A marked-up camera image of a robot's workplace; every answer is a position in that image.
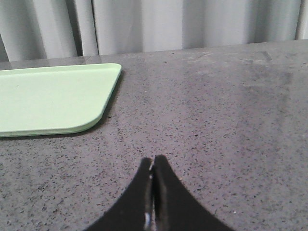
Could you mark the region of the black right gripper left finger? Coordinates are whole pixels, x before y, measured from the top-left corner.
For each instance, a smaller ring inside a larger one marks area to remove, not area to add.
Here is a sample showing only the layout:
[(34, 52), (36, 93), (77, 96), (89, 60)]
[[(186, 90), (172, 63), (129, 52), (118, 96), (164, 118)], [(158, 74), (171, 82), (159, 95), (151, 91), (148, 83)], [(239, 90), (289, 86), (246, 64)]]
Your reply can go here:
[(133, 180), (114, 205), (88, 231), (149, 231), (153, 198), (151, 159), (143, 158)]

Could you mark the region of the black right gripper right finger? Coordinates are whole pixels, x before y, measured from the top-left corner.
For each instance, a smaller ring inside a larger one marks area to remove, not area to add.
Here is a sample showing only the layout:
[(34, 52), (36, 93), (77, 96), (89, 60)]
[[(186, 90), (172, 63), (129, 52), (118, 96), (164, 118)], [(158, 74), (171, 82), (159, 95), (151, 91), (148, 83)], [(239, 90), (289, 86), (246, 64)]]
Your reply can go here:
[(189, 193), (167, 158), (154, 159), (153, 190), (158, 231), (231, 231)]

